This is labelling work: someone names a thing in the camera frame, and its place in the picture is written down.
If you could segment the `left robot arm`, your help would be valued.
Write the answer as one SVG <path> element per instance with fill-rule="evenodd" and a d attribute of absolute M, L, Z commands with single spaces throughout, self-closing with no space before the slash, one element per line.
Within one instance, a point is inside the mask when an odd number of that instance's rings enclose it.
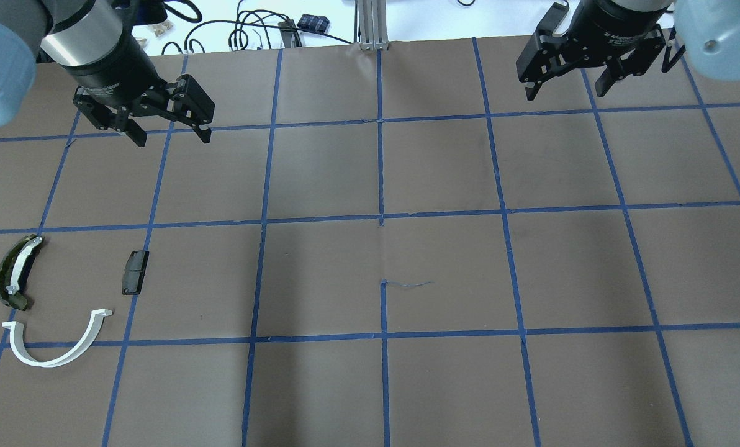
<path fill-rule="evenodd" d="M 191 74 L 163 79 L 133 36 L 168 12 L 166 1 L 0 1 L 0 127 L 15 118 L 46 55 L 76 81 L 73 103 L 97 129 L 143 147 L 137 119 L 160 117 L 209 143 L 213 99 Z"/>

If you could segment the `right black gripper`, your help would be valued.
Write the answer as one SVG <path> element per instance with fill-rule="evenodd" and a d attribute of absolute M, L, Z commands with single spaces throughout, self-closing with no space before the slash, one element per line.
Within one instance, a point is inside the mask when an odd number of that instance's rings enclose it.
<path fill-rule="evenodd" d="M 518 81 L 532 101 L 545 82 L 575 68 L 606 65 L 596 81 L 598 98 L 628 76 L 642 76 L 665 48 L 659 18 L 665 1 L 580 1 L 561 35 L 569 6 L 552 3 L 517 58 Z"/>

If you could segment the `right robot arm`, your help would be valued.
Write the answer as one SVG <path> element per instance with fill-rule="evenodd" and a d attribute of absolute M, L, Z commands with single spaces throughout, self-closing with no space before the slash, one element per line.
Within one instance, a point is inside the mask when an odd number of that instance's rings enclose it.
<path fill-rule="evenodd" d="M 566 4 L 552 4 L 517 59 L 528 100 L 550 79 L 597 67 L 601 98 L 617 82 L 647 73 L 658 56 L 663 73 L 687 56 L 703 76 L 740 80 L 740 1 L 580 1 L 557 35 L 569 14 Z"/>

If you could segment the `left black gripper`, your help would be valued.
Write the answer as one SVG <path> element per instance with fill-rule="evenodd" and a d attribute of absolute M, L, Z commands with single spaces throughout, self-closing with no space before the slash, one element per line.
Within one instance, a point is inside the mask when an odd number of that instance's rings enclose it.
<path fill-rule="evenodd" d="M 78 85 L 73 104 L 99 130 L 126 134 L 143 148 L 148 135 L 135 118 L 160 117 L 188 125 L 203 144 L 211 141 L 213 99 L 191 74 L 166 82 L 133 38 L 121 38 L 100 60 L 66 66 L 66 72 Z"/>

